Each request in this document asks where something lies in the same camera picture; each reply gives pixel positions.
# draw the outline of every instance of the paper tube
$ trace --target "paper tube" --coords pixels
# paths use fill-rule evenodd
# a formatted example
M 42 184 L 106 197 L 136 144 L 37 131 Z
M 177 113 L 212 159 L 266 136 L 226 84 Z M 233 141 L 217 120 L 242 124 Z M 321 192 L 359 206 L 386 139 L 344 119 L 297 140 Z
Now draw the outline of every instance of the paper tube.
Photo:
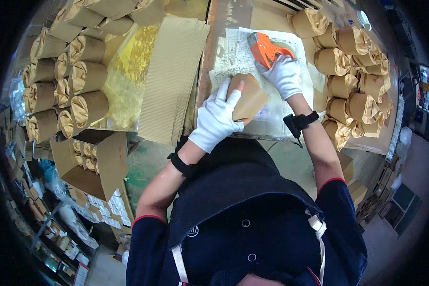
M 315 53 L 315 66 L 320 73 L 344 76 L 349 70 L 349 59 L 339 49 L 322 49 Z
M 105 53 L 105 43 L 92 37 L 78 36 L 70 43 L 69 63 L 84 60 L 98 63 Z
M 380 111 L 377 103 L 368 94 L 355 93 L 346 100 L 345 111 L 349 117 L 366 124 L 372 124 L 378 120 Z
M 371 45 L 370 37 L 356 26 L 346 27 L 337 31 L 337 46 L 344 53 L 367 54 Z
M 387 75 L 390 69 L 391 69 L 391 66 L 389 65 L 389 60 L 384 54 L 383 54 L 383 61 L 381 64 L 366 67 L 367 72 L 372 75 Z
M 332 117 L 346 126 L 350 125 L 353 122 L 353 118 L 349 117 L 345 112 L 346 99 L 342 98 L 331 98 L 327 101 L 326 105 L 326 114 L 329 117 Z
M 102 91 L 84 93 L 72 98 L 71 108 L 75 125 L 89 127 L 108 113 L 108 99 Z
M 54 77 L 57 80 L 60 80 L 63 77 L 68 77 L 71 69 L 72 66 L 69 65 L 67 53 L 61 53 L 57 58 L 56 66 L 54 67 Z
M 102 20 L 103 15 L 84 6 L 85 0 L 74 0 L 64 21 L 73 25 L 95 28 Z
M 99 90 L 107 80 L 107 68 L 102 64 L 79 61 L 69 76 L 69 87 L 76 95 Z
M 135 9 L 137 2 L 137 0 L 86 0 L 85 6 L 111 20 L 118 20 Z
M 362 93 L 368 94 L 373 97 L 373 99 L 382 103 L 383 97 L 383 86 L 385 84 L 383 76 L 369 75 L 363 72 L 360 73 L 359 79 L 359 90 Z
M 105 33 L 114 36 L 119 36 L 126 33 L 130 29 L 132 24 L 133 21 L 128 16 L 119 18 L 118 20 L 111 20 L 110 18 L 105 18 L 102 20 L 102 22 L 100 22 L 100 24 L 98 24 L 96 28 Z
M 269 100 L 269 96 L 260 87 L 259 82 L 251 74 L 236 74 L 230 81 L 227 99 L 240 81 L 245 81 L 245 87 L 241 92 L 240 100 L 232 112 L 232 120 L 241 120 L 243 118 L 252 119 L 257 115 Z
M 22 97 L 26 113 L 34 113 L 52 108 L 55 104 L 54 90 L 55 87 L 52 82 L 34 83 L 24 89 Z
M 159 23 L 165 15 L 165 6 L 161 0 L 143 0 L 132 10 L 129 17 L 138 26 L 151 26 Z
M 288 18 L 288 23 L 291 31 L 302 39 L 323 35 L 329 25 L 326 16 L 311 8 L 292 15 Z
M 64 7 L 59 11 L 59 13 L 57 13 L 56 19 L 49 29 L 49 34 L 70 43 L 76 36 L 78 36 L 83 27 L 65 22 L 64 18 L 66 12 L 67 7 Z
M 57 133 L 58 120 L 56 111 L 48 109 L 28 116 L 27 134 L 37 144 L 49 139 Z
M 337 48 L 337 43 L 335 42 L 337 34 L 335 33 L 335 24 L 330 22 L 327 26 L 326 32 L 322 35 L 313 37 L 313 41 L 316 46 L 321 49 L 335 49 Z
M 335 97 L 349 98 L 349 95 L 358 90 L 358 80 L 355 76 L 346 74 L 344 76 L 329 76 L 327 89 Z

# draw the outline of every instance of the navy blue shirt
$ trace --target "navy blue shirt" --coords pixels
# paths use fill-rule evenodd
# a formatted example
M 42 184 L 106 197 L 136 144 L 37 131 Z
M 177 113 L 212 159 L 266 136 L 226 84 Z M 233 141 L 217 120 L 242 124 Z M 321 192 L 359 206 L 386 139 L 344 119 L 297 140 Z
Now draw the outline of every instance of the navy blue shirt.
M 327 182 L 316 204 L 327 230 L 324 285 L 358 284 L 367 263 L 355 209 L 342 179 Z M 228 277 L 236 285 L 248 273 L 285 285 L 319 285 L 320 247 L 303 205 L 286 194 L 264 194 L 236 204 L 197 226 L 184 240 L 183 261 L 191 285 Z M 155 216 L 138 218 L 132 229 L 127 285 L 178 285 L 167 241 L 169 226 Z M 249 261 L 254 254 L 256 260 Z M 296 284 L 293 277 L 312 277 Z

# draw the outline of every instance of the white glove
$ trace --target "white glove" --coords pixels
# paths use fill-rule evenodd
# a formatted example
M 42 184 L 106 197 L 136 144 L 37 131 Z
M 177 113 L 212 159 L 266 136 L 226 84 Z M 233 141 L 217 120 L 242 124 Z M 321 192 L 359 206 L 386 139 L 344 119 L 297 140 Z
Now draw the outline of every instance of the white glove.
M 299 87 L 300 62 L 289 55 L 280 54 L 269 70 L 258 62 L 256 68 L 278 90 L 283 100 L 296 93 L 302 93 Z
M 189 140 L 211 153 L 213 148 L 234 132 L 243 131 L 243 122 L 234 122 L 232 112 L 240 100 L 241 91 L 234 89 L 226 101 L 230 78 L 226 78 L 217 94 L 212 94 L 199 108 L 197 128 L 189 135 Z

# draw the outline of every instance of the cardboard box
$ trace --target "cardboard box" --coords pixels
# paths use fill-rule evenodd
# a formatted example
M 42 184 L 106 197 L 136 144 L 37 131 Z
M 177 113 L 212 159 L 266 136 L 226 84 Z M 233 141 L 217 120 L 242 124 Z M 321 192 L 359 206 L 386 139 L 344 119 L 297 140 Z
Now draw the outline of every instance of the cardboard box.
M 87 194 L 108 201 L 128 173 L 126 132 L 87 129 L 74 139 L 96 143 L 97 161 L 102 166 L 102 172 L 96 175 L 78 165 L 74 158 L 73 139 L 63 142 L 51 140 L 59 177 Z

